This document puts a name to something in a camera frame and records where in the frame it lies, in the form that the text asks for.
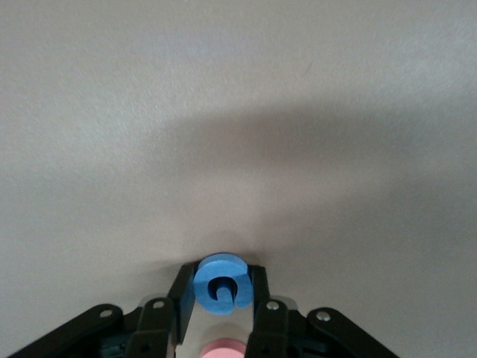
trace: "scratch on surface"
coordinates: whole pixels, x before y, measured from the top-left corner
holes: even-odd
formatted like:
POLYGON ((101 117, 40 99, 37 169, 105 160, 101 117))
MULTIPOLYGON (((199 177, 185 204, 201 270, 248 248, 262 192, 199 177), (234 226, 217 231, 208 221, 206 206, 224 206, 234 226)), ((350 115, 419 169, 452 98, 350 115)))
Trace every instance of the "scratch on surface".
POLYGON ((306 67, 305 72, 301 74, 301 77, 305 77, 305 75, 306 75, 306 74, 309 72, 309 70, 311 69, 312 64, 313 64, 313 60, 310 61, 310 64, 308 65, 308 67, 306 67))

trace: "gray surface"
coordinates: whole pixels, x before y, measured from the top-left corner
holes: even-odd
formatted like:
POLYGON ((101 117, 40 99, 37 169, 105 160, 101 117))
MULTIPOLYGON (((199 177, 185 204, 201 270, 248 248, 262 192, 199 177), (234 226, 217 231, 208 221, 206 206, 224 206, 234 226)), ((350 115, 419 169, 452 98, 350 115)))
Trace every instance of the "gray surface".
MULTIPOLYGON (((476 14, 2 1, 0 356, 222 250, 401 357, 477 356, 476 14)), ((198 311, 180 356, 249 318, 198 311)))

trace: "blue object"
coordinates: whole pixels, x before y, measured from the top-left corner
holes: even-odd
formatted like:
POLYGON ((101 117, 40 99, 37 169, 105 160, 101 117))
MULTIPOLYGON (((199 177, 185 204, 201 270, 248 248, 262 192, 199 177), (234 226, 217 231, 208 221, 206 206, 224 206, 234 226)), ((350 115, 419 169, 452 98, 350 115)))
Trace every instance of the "blue object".
POLYGON ((247 263, 232 254, 213 254, 203 259, 194 276, 198 303, 215 315, 229 315, 235 306, 245 308, 253 298, 247 263))

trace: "hole in blue object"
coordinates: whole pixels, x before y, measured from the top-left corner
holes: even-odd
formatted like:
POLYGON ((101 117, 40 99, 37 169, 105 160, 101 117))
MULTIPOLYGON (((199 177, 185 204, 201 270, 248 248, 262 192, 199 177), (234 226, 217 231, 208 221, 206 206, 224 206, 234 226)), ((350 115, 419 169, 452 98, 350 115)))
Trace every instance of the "hole in blue object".
POLYGON ((217 290, 221 287, 227 287, 230 290, 230 293, 232 294, 232 301, 236 299, 237 283, 230 277, 217 277, 209 282, 207 289, 211 299, 217 301, 217 290))

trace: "pink round object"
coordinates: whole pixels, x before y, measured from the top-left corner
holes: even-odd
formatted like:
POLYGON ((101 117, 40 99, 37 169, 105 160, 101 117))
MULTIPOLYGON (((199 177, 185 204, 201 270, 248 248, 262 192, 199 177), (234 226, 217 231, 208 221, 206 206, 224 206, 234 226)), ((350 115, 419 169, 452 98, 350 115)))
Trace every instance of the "pink round object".
POLYGON ((200 353, 200 358, 244 358, 247 346, 232 338, 211 341, 200 353))

